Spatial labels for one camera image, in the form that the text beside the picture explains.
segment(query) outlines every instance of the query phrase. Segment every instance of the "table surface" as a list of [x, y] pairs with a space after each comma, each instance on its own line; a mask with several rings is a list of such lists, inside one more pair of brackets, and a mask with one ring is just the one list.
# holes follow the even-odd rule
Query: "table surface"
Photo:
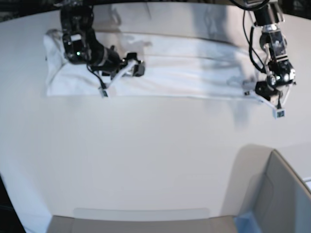
[[[98, 31], [246, 46], [242, 11], [233, 6], [113, 4], [94, 14]], [[1, 23], [0, 173], [22, 224], [44, 232], [51, 215], [74, 216], [75, 208], [208, 208], [217, 216], [234, 160], [252, 144], [277, 148], [302, 178], [311, 177], [310, 26], [293, 16], [282, 24], [298, 85], [287, 116], [275, 120], [267, 106], [249, 101], [47, 98], [42, 40], [60, 28], [59, 12]], [[206, 206], [208, 199], [216, 200]]]

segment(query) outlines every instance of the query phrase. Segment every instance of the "folded cloth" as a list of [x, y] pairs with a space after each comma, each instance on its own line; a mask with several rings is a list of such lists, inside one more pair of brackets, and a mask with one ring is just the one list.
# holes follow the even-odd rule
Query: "folded cloth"
[[[99, 81], [86, 65], [73, 65], [64, 58], [61, 36], [57, 30], [44, 36], [47, 95], [99, 95]], [[137, 52], [146, 64], [144, 76], [120, 78], [108, 88], [109, 97], [240, 99], [245, 98], [243, 84], [257, 75], [248, 51], [221, 42], [135, 33], [96, 33], [96, 37], [106, 47], [114, 45], [120, 57]]]

